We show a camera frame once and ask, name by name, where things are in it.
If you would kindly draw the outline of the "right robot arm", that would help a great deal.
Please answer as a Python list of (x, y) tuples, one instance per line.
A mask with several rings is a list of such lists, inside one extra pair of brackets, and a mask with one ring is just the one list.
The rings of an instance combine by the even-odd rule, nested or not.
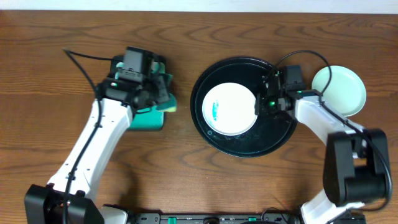
[(333, 223), (379, 199), (385, 208), (393, 190), (385, 133), (350, 121), (326, 102), (323, 91), (308, 90), (298, 65), (272, 67), (263, 83), (255, 114), (302, 123), (326, 146), (323, 190), (300, 207), (301, 223)]

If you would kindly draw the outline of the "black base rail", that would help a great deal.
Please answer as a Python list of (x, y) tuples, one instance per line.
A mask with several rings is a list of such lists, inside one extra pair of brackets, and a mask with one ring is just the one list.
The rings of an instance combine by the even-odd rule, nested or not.
[(158, 213), (133, 214), (103, 212), (105, 224), (303, 224), (298, 216), (266, 213), (265, 215), (160, 215)]

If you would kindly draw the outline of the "rectangular dark green tray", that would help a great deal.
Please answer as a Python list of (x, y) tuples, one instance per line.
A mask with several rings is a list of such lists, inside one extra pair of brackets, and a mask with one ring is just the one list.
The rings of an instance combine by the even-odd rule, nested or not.
[[(123, 62), (123, 55), (116, 55), (113, 57), (116, 61), (111, 62), (110, 70), (111, 72), (116, 71), (117, 67), (122, 67), (119, 61)], [(160, 63), (156, 63), (155, 67), (160, 67), (160, 72), (165, 72), (165, 60)], [(150, 109), (140, 110), (140, 113), (136, 114), (130, 127), (127, 129), (129, 131), (159, 131), (164, 126), (165, 112), (160, 112), (156, 110), (156, 107)]]

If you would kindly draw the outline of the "green scouring sponge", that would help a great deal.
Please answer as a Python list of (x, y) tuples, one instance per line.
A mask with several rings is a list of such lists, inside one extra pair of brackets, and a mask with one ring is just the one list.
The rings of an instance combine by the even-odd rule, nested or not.
[(170, 92), (170, 84), (173, 76), (171, 74), (161, 73), (160, 76), (164, 79), (165, 86), (169, 94), (169, 99), (165, 103), (158, 104), (155, 109), (158, 112), (169, 112), (173, 113), (177, 110), (177, 100), (173, 94)]

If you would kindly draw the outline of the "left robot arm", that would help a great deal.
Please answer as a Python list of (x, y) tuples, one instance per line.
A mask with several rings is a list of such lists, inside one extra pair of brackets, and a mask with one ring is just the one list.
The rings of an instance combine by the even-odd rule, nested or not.
[(31, 185), (24, 206), (28, 223), (135, 223), (117, 205), (94, 201), (103, 172), (134, 118), (170, 101), (165, 59), (153, 52), (126, 52), (123, 66), (95, 85), (90, 117), (71, 153), (45, 186)]

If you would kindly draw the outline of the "white plate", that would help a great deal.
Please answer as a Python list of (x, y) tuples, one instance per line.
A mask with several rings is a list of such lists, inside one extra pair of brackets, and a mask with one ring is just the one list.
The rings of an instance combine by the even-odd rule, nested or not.
[(201, 103), (202, 117), (215, 132), (225, 136), (245, 133), (255, 124), (256, 97), (238, 83), (222, 83), (207, 92)]

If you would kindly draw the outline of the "round black tray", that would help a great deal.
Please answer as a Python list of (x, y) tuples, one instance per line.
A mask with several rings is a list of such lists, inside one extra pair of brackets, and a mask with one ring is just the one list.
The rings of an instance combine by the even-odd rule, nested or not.
[(241, 84), (253, 94), (264, 91), (263, 76), (271, 70), (272, 64), (252, 57), (232, 57), (208, 67), (195, 83), (190, 111), (193, 123), (202, 138), (217, 150), (237, 157), (260, 157), (270, 154), (285, 144), (294, 133), (297, 121), (281, 115), (262, 114), (254, 126), (245, 133), (225, 136), (206, 124), (201, 104), (211, 88), (227, 82)]

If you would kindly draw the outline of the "mint plate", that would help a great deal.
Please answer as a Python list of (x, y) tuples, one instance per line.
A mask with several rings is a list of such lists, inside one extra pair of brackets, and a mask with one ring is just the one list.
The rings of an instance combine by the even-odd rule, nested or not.
[(332, 78), (323, 93), (327, 107), (349, 117), (360, 112), (366, 102), (366, 88), (360, 77), (352, 70), (332, 65)]

